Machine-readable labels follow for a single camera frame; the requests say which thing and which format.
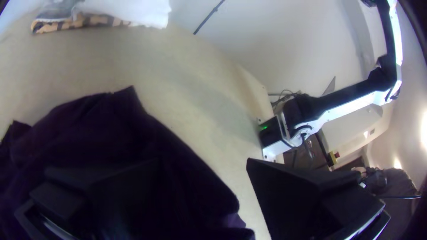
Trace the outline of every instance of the cable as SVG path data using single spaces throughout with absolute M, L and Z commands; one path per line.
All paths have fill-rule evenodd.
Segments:
M 282 97 L 282 94 L 283 94 L 285 91 L 290 92 L 290 94 L 286 94 L 286 95 L 284 95 L 284 97 L 283 97 L 283 98 L 281 98 L 281 97 Z M 276 111 L 277 105 L 279 105 L 279 103 L 281 103 L 281 102 L 283 102 L 283 101 L 287 100 L 289 97 L 291 97 L 291 96 L 295 96 L 295 95 L 296 95 L 296 94 L 295 94 L 295 93 L 293 93 L 291 90 L 284 89 L 284 90 L 279 94 L 279 98 L 277 99 L 277 101 L 275 101 L 275 102 L 271 103 L 271 106 L 272 106 L 272 107 L 274 107 L 273 112 L 274 112 L 274 111 Z
M 421 198 L 421 195 L 414 196 L 377 196 L 380 199 L 417 199 Z
M 306 149 L 308 156 L 310 156 L 310 165 L 309 165 L 308 169 L 311 169 L 311 167 L 313 166 L 314 158 L 313 158 L 313 154 L 310 151 L 310 148 L 307 145 L 305 136 L 306 136 L 305 133 L 301 133 L 302 144 L 304 145 L 304 148 Z
M 212 11 L 210 11 L 209 15 L 203 20 L 203 22 L 197 27 L 197 29 L 194 31 L 194 35 L 196 35 L 199 30 L 203 27 L 203 25 L 205 25 L 205 23 L 209 20 L 210 17 L 212 17 L 212 15 L 218 11 L 218 8 L 225 2 L 226 0 L 221 0 L 221 2 L 218 3 L 218 5 L 216 7 L 214 7 L 212 9 Z

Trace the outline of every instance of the black fabric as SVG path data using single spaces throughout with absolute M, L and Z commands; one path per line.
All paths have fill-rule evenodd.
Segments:
M 33 127 L 13 122 L 0 146 L 0 225 L 27 239 L 14 211 L 51 167 L 87 167 L 158 158 L 149 212 L 135 239 L 252 239 L 232 191 L 187 145 L 147 114 L 133 87 L 54 108 Z

